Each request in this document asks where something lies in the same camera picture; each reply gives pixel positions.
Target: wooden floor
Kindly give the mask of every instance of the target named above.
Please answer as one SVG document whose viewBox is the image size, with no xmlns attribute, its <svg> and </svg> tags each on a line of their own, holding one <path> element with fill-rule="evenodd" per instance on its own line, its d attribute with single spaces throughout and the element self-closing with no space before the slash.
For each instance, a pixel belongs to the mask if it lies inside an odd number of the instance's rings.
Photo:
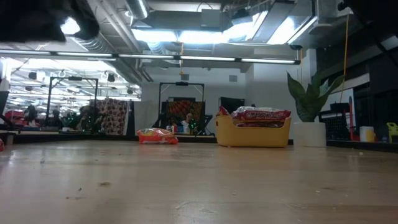
<svg viewBox="0 0 398 224">
<path fill-rule="evenodd" d="M 397 222 L 398 154 L 127 141 L 0 153 L 2 224 Z"/>
</svg>

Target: wall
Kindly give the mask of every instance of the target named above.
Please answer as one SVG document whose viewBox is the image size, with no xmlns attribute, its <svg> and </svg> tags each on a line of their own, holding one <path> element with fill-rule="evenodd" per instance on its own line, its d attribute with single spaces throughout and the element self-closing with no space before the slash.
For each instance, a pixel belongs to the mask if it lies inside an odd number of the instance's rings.
<svg viewBox="0 0 398 224">
<path fill-rule="evenodd" d="M 299 122 L 295 100 L 287 87 L 287 72 L 294 79 L 302 82 L 306 88 L 310 82 L 310 76 L 316 72 L 315 50 L 310 49 L 306 52 L 302 68 L 300 65 L 254 64 L 246 73 L 246 104 L 254 103 L 258 107 L 289 110 L 292 112 L 292 122 Z"/>
<path fill-rule="evenodd" d="M 146 128 L 155 123 L 158 116 L 159 82 L 180 82 L 179 68 L 169 68 L 161 70 L 150 68 L 147 70 L 155 83 L 145 83 L 142 85 L 141 100 L 146 104 L 146 118 L 144 123 L 140 123 L 141 128 Z M 205 68 L 184 68 L 184 73 L 190 74 L 190 83 L 205 84 L 206 114 L 212 114 L 213 119 L 218 112 L 219 98 L 246 98 L 244 74 L 239 69 L 217 68 L 210 71 Z M 238 82 L 230 83 L 229 75 L 237 75 Z M 201 101 L 201 86 L 162 86 L 161 101 L 168 100 L 169 97 L 195 97 Z M 215 133 L 215 122 L 210 121 L 207 128 Z"/>
</svg>

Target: yellow basket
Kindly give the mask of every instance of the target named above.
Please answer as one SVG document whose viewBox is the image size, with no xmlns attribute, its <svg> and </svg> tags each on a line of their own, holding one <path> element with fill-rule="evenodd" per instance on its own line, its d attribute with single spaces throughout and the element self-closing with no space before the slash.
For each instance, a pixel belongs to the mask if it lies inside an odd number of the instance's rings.
<svg viewBox="0 0 398 224">
<path fill-rule="evenodd" d="M 252 128 L 235 126 L 231 116 L 217 116 L 217 142 L 222 146 L 286 147 L 290 120 L 291 118 L 287 118 L 281 128 Z"/>
</svg>

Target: snack bag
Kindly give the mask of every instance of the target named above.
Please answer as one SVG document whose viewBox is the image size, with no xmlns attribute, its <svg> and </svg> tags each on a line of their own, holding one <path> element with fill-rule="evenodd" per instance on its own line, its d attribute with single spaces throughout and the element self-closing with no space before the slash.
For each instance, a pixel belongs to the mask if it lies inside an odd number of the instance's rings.
<svg viewBox="0 0 398 224">
<path fill-rule="evenodd" d="M 232 113 L 232 118 L 242 122 L 284 121 L 290 114 L 290 111 L 275 108 L 241 106 Z"/>
<path fill-rule="evenodd" d="M 223 106 L 220 106 L 220 109 L 218 110 L 216 116 L 227 116 L 227 115 L 229 115 L 228 111 Z"/>
<path fill-rule="evenodd" d="M 140 144 L 178 144 L 178 139 L 168 130 L 146 128 L 137 131 Z"/>
</svg>

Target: white planter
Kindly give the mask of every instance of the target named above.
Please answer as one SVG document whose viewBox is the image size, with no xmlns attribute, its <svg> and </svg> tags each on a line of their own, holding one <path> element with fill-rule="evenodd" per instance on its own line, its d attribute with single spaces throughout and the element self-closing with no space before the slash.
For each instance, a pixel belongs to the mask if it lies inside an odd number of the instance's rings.
<svg viewBox="0 0 398 224">
<path fill-rule="evenodd" d="M 326 147 L 326 127 L 324 123 L 294 123 L 293 132 L 294 146 Z"/>
</svg>

